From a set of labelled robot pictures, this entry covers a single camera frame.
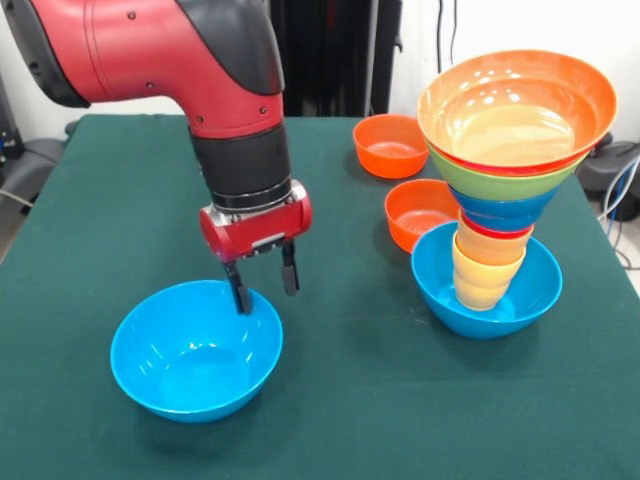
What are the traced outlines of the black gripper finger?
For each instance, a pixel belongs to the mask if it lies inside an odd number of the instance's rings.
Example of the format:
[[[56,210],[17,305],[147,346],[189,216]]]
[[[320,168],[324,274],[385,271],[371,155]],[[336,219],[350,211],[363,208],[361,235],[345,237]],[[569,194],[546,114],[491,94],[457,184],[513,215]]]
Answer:
[[[297,265],[295,260],[295,243],[293,240],[285,241],[282,245],[282,279],[285,293],[295,296],[300,290]]]
[[[239,314],[249,315],[252,311],[251,295],[248,288],[243,283],[236,261],[225,262],[223,264],[227,279],[230,283],[233,298]]]

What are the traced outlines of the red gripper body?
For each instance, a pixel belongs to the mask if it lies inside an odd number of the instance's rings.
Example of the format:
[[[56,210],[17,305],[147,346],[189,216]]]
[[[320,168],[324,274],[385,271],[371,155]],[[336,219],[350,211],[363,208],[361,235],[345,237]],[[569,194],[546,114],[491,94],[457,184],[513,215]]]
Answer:
[[[214,204],[199,211],[199,224],[210,250],[223,263],[246,258],[309,230],[311,200],[297,180],[285,201],[253,213],[227,214]]]

